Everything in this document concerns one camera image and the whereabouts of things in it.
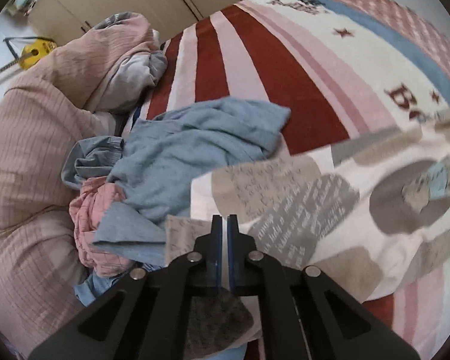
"pink stripe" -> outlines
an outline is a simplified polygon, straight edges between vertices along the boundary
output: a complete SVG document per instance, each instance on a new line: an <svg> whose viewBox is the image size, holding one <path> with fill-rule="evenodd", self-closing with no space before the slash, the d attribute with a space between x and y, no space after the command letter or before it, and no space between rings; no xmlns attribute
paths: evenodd
<svg viewBox="0 0 450 360"><path fill-rule="evenodd" d="M244 3L281 30L283 37L297 49L335 93L360 132L363 132L363 129L376 131L395 125L392 115L372 87L305 27L271 7L249 1Z"/></svg>
<svg viewBox="0 0 450 360"><path fill-rule="evenodd" d="M394 293L394 321L392 323L392 330L403 338L405 332L405 305L406 300L406 287Z"/></svg>
<svg viewBox="0 0 450 360"><path fill-rule="evenodd" d="M239 99L269 101L257 69L255 69L253 61L234 26L222 12L214 13L210 16L210 20L217 33L220 50L222 51L230 95Z"/></svg>
<svg viewBox="0 0 450 360"><path fill-rule="evenodd" d="M197 77L197 33L195 24L183 31L178 56L176 59L175 77L173 79L167 111L186 107L195 102L195 79Z"/></svg>
<svg viewBox="0 0 450 360"><path fill-rule="evenodd" d="M277 39L279 39L283 45L287 48L290 54L300 63L303 70L308 74L316 87L320 90L323 97L327 99L328 103L332 106L334 112L338 116L339 120L345 127L350 138L356 138L360 133L368 132L368 127L365 121L358 112L350 112L346 110L342 102L336 96L336 93L332 90L330 85L324 80L324 77L319 73L323 73L323 69L317 64L317 62L310 58L310 53L308 53L305 48L299 44L295 39L291 38L282 28L276 26L271 20L257 12L255 4L249 3L248 1L243 1L237 4L238 7L246 11L248 14L253 16L259 23L261 23L271 34L273 34Z"/></svg>
<svg viewBox="0 0 450 360"><path fill-rule="evenodd" d="M443 268L423 276L418 282L418 316L413 346L422 359L431 359L435 353L437 330L443 309Z"/></svg>
<svg viewBox="0 0 450 360"><path fill-rule="evenodd" d="M413 337L416 330L416 321L419 312L419 286L414 282L405 289L405 326L402 338L410 345L413 344Z"/></svg>

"pink fabric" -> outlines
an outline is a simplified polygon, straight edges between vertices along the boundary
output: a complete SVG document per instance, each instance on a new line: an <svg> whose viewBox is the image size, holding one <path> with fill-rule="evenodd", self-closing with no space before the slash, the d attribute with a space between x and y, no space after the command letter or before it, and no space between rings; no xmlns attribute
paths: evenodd
<svg viewBox="0 0 450 360"><path fill-rule="evenodd" d="M124 54L156 50L149 30L138 14L90 30L20 74L0 103L0 331L25 357L83 309L73 286L87 272L60 171L78 140L103 134L81 108Z"/></svg>
<svg viewBox="0 0 450 360"><path fill-rule="evenodd" d="M74 237L78 256L84 266L94 268L101 278L110 278L126 271L133 261L92 246L95 231L113 202L125 199L122 188L107 183L107 177L85 180L80 196L70 203L70 216L75 224Z"/></svg>

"red stripe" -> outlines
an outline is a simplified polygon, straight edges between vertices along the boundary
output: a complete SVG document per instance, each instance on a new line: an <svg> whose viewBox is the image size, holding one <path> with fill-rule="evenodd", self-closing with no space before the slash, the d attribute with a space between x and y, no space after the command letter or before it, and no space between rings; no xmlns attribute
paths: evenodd
<svg viewBox="0 0 450 360"><path fill-rule="evenodd" d="M258 340L250 341L247 345L247 351L243 360L260 360L260 352L258 349Z"/></svg>
<svg viewBox="0 0 450 360"><path fill-rule="evenodd" d="M197 76L195 101L219 99L228 96L227 75L215 31L210 18L197 23Z"/></svg>
<svg viewBox="0 0 450 360"><path fill-rule="evenodd" d="M392 328L395 306L393 294L380 299L370 300L369 302L363 303L363 306L376 318L382 321L382 323L387 325L390 329Z"/></svg>
<svg viewBox="0 0 450 360"><path fill-rule="evenodd" d="M333 108L283 43L235 5L222 12L250 54L270 101L291 109L282 131L290 154L348 139Z"/></svg>
<svg viewBox="0 0 450 360"><path fill-rule="evenodd" d="M167 69L162 78L158 82L157 87L154 90L154 94L150 100L150 107L147 113L147 119L153 119L154 117L162 114L167 110L168 96L172 90L172 83L175 77L176 59L179 56L180 41L183 33L176 35L170 41L168 49L166 50L166 58L168 61Z"/></svg>

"pink plaid cloth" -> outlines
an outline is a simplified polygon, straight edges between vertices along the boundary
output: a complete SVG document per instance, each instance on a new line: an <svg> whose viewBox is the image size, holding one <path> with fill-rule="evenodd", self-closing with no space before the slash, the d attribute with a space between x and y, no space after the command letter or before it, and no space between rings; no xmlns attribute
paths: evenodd
<svg viewBox="0 0 450 360"><path fill-rule="evenodd" d="M75 224L74 237L78 256L84 266L94 268L101 278L118 275L133 262L92 246L100 221L113 202L121 202L125 194L118 185L107 183L106 176L89 178L82 184L79 197L70 203L70 216Z"/></svg>

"blue stripe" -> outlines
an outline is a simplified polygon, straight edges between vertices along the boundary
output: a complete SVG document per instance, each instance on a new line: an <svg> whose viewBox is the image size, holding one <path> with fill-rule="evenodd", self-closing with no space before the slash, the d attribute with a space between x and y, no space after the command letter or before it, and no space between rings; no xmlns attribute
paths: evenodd
<svg viewBox="0 0 450 360"><path fill-rule="evenodd" d="M395 49L409 59L433 83L442 96L450 103L450 79L440 67L425 55L413 42L404 38L397 31L380 23L370 15L348 7L334 0L319 0L331 11L345 15L360 26L372 31L380 38L391 44Z"/></svg>

